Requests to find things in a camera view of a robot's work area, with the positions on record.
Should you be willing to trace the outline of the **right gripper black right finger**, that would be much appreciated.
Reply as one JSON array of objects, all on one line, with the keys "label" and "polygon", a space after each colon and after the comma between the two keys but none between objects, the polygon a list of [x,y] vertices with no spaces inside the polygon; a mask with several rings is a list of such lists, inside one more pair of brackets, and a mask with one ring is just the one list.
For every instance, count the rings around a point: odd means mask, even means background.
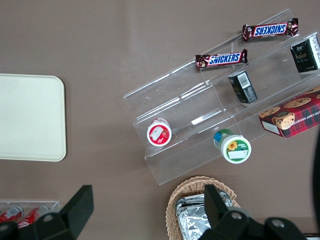
[{"label": "right gripper black right finger", "polygon": [[241,208],[229,209],[214,185],[204,187],[204,210],[210,229],[202,234],[203,240],[259,240],[253,220]]}]

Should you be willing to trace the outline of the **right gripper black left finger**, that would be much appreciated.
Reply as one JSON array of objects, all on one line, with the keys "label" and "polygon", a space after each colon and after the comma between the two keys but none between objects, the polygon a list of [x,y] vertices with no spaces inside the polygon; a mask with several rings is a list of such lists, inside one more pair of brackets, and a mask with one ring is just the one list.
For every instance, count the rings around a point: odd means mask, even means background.
[{"label": "right gripper black left finger", "polygon": [[45,214],[35,222],[35,239],[76,240],[93,211],[93,186],[83,185],[59,212]]}]

